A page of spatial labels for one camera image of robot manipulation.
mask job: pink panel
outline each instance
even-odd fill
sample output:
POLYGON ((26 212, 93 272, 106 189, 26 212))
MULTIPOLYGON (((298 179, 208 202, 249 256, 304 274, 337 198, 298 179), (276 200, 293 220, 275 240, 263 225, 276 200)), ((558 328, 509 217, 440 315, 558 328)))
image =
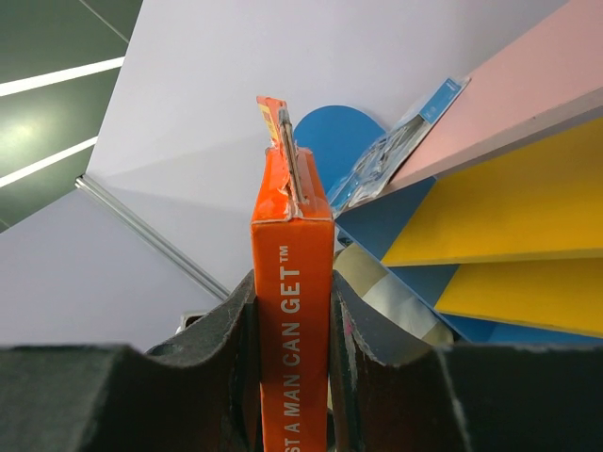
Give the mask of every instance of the pink panel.
POLYGON ((570 1, 471 77, 387 192, 603 105, 603 1, 570 1))

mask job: white wall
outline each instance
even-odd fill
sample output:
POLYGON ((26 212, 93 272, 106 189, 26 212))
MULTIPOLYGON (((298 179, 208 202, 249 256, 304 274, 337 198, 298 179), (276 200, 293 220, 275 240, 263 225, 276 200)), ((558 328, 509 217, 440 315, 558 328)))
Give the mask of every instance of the white wall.
POLYGON ((184 311, 218 302, 87 195, 0 234, 0 345, 128 343, 146 350, 184 311))
POLYGON ((391 125, 564 3, 145 0, 89 175, 233 288, 269 142, 255 95, 391 125))

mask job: yellow panel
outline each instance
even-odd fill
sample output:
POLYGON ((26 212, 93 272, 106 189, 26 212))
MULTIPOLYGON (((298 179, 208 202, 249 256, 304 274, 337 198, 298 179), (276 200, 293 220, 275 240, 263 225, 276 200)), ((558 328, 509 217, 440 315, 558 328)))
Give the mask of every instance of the yellow panel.
POLYGON ((462 265, 435 309, 603 337, 603 259, 462 265))
POLYGON ((603 257, 603 118, 439 180, 383 258, 603 257))

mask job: box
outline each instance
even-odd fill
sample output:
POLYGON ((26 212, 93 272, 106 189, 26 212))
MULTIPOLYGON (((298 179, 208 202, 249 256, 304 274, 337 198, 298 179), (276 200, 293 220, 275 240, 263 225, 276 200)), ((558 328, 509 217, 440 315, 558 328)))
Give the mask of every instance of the box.
POLYGON ((286 104, 258 103, 272 138, 252 218, 264 448, 326 450, 334 222, 286 104))

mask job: white light strip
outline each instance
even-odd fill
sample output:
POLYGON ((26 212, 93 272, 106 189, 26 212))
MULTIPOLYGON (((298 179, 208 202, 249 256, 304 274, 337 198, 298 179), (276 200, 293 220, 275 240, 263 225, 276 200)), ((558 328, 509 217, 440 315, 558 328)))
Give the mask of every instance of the white light strip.
POLYGON ((84 151, 90 146, 94 146, 94 144, 96 144, 97 138, 98 137, 87 139, 86 141, 76 144, 75 146, 72 146, 71 148, 66 149, 65 151, 55 153, 50 157, 46 157, 36 163, 32 163, 28 167, 18 169, 7 176, 0 177, 0 188, 2 188, 3 186, 7 186, 8 184, 12 184, 13 182, 18 181, 19 179, 23 179, 25 176, 33 174, 36 171, 49 167, 53 163, 56 163, 64 158, 74 155, 75 153, 84 151))
POLYGON ((27 91, 28 89, 46 87, 66 80, 73 80, 74 78, 83 77, 92 73, 101 73, 102 71, 120 68, 122 64, 123 56, 108 59, 107 61, 87 64, 86 66, 79 66, 78 68, 65 69, 63 71, 56 71, 55 73, 45 73, 43 75, 36 75, 35 77, 3 83, 0 84, 0 97, 27 91))

